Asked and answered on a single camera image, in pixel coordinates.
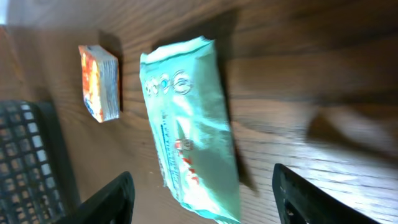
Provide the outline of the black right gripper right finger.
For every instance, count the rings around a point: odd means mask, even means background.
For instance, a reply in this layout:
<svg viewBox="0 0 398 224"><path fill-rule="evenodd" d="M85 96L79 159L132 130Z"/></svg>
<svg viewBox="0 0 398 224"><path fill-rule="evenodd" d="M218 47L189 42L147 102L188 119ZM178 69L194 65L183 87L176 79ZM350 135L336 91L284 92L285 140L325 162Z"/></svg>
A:
<svg viewBox="0 0 398 224"><path fill-rule="evenodd" d="M280 221L285 224L376 223L341 203L283 164L274 166L272 190Z"/></svg>

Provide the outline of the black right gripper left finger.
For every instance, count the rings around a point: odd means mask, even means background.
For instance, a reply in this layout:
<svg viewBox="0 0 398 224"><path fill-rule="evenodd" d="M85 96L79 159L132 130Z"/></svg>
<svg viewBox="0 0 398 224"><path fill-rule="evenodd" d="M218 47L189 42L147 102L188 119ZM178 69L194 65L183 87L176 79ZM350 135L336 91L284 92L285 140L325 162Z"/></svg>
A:
<svg viewBox="0 0 398 224"><path fill-rule="evenodd" d="M131 224L134 199L134 182L130 172L125 171L57 224Z"/></svg>

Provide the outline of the mint green snack pack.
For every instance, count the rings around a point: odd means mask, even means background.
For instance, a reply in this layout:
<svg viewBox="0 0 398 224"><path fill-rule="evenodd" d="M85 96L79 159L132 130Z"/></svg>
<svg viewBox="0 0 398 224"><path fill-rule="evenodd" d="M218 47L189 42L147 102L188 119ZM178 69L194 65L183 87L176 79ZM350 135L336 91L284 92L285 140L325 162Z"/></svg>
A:
<svg viewBox="0 0 398 224"><path fill-rule="evenodd" d="M238 169L215 41L201 36L142 54L139 76L173 198L204 218L239 223Z"/></svg>

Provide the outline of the orange small snack box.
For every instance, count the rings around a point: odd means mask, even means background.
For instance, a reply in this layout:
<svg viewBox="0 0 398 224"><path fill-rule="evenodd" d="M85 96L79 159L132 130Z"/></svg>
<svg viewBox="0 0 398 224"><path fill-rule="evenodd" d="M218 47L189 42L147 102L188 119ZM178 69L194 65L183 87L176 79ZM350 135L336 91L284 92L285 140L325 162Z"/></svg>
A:
<svg viewBox="0 0 398 224"><path fill-rule="evenodd" d="M99 123L120 116L118 58L99 45L80 45L83 102Z"/></svg>

